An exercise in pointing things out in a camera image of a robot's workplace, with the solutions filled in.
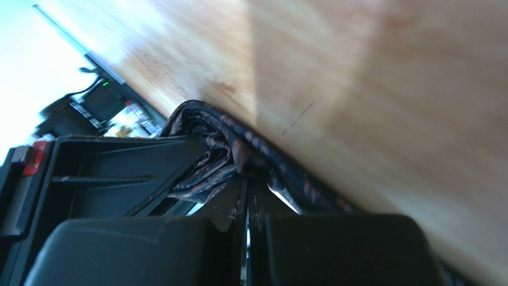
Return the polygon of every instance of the dark floral fabric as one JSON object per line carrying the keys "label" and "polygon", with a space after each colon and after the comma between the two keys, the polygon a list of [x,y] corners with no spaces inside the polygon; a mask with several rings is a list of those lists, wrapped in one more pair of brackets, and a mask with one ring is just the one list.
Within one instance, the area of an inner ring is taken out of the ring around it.
{"label": "dark floral fabric", "polygon": [[[173,112],[160,136],[178,135],[199,135],[208,149],[170,197],[206,203],[239,173],[265,180],[274,191],[287,192],[303,209],[359,211],[268,141],[205,102],[186,101]],[[467,285],[450,272],[445,279],[448,285]]]}

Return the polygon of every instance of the white wall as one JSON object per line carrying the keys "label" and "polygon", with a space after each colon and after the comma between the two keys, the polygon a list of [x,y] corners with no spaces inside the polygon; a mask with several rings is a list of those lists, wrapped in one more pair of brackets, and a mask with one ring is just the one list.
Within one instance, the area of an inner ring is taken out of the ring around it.
{"label": "white wall", "polygon": [[89,63],[29,0],[0,0],[0,164],[10,147],[31,143],[38,113],[95,79]]}

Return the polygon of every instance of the patterned cloth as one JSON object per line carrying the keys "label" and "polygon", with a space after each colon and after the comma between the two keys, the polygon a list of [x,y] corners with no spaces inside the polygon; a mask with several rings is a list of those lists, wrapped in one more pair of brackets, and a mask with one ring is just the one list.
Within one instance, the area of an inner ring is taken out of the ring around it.
{"label": "patterned cloth", "polygon": [[[259,135],[209,104],[190,100],[173,112],[160,136],[199,135],[207,145],[170,197],[198,203],[220,192],[233,174],[265,180],[274,191],[287,192],[304,210],[355,213],[359,210],[314,179]],[[470,285],[450,271],[447,285]]]}

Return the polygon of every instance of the wooden table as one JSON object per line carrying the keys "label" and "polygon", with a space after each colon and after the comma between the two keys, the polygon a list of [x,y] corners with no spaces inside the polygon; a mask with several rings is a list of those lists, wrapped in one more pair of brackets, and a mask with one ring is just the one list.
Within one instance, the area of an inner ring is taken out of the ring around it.
{"label": "wooden table", "polygon": [[40,0],[166,116],[221,107],[508,285],[508,2]]}

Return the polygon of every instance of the red clip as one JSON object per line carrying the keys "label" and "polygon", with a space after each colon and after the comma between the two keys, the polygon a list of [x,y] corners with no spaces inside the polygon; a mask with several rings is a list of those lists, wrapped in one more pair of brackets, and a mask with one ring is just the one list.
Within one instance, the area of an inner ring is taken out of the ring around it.
{"label": "red clip", "polygon": [[35,155],[35,160],[32,164],[26,165],[23,170],[23,176],[29,177],[37,174],[41,166],[42,158],[44,157],[46,145],[48,145],[48,141],[35,141],[33,143],[33,147],[37,149],[37,155]]}

